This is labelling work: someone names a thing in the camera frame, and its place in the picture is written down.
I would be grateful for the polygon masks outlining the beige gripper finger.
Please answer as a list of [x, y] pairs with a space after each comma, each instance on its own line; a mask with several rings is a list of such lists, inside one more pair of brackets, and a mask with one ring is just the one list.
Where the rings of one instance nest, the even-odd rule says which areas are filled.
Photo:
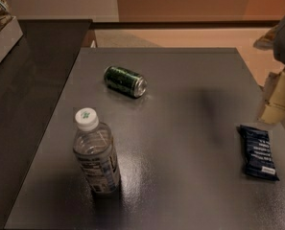
[[275, 125], [285, 118], [285, 68], [278, 74], [271, 72], [264, 85], [263, 103], [258, 119]]

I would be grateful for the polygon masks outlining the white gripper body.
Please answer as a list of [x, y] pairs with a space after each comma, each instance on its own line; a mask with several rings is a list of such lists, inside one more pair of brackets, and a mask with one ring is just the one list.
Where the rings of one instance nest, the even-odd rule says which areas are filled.
[[285, 15], [277, 25], [259, 37], [253, 47], [258, 50], [272, 50], [273, 57], [285, 64]]

